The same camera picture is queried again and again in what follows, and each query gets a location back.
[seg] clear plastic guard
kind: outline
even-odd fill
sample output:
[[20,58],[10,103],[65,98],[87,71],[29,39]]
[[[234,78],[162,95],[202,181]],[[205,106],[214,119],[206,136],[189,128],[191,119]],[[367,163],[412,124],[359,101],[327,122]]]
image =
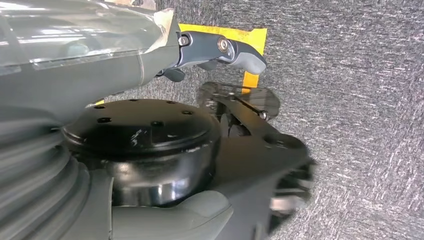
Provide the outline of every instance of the clear plastic guard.
[[254,107],[258,112],[266,113],[266,120],[274,119],[280,111],[280,100],[267,88],[206,82],[199,89],[198,104],[200,107],[206,108],[211,114],[217,113],[217,106],[212,100],[214,95],[235,96]]
[[5,0],[0,13],[0,75],[151,52],[166,46],[174,16],[96,0]]

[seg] metal pin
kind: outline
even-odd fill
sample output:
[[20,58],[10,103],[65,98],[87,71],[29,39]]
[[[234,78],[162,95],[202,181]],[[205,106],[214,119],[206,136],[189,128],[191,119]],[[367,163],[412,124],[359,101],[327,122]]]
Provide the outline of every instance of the metal pin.
[[181,36],[178,38],[178,44],[180,46],[186,46],[190,43],[190,39],[187,36]]
[[228,40],[223,36],[218,39],[218,49],[223,53],[228,52]]

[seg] yellow tape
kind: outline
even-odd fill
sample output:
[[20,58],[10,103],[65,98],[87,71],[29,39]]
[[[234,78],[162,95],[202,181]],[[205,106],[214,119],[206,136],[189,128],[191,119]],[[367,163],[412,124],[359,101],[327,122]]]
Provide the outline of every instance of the yellow tape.
[[[265,42],[267,40],[266,28],[254,29],[252,31],[243,31],[233,28],[217,27],[217,26],[202,26],[191,24],[179,24],[181,31],[196,31],[211,34],[224,35],[226,38],[240,41],[251,45],[260,54],[264,54]],[[256,88],[258,87],[259,75],[253,75],[248,72],[244,73],[243,86]],[[249,89],[243,89],[243,93],[250,92]]]
[[94,103],[95,105],[99,105],[99,104],[104,104],[105,103],[105,100],[103,99],[103,100],[100,100],[100,101],[98,101],[98,102],[96,102],[96,103]]

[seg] metal rivet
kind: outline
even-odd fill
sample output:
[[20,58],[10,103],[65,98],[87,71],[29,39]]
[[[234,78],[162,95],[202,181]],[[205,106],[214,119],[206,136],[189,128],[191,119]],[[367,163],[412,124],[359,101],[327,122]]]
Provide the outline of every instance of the metal rivet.
[[259,117],[263,120],[267,120],[267,117],[268,117],[267,111],[261,111],[259,113]]
[[178,38],[178,44],[180,46],[186,46],[190,43],[190,39],[187,36],[181,36]]
[[223,36],[218,39],[218,49],[222,53],[228,52],[228,40]]

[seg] black motor housing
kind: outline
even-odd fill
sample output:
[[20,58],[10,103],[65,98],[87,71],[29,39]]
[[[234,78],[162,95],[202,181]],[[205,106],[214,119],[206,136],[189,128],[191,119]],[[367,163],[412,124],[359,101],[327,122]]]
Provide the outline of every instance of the black motor housing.
[[88,107],[63,132],[76,158],[114,177],[114,206],[172,206],[206,189],[220,147],[207,111],[167,100]]

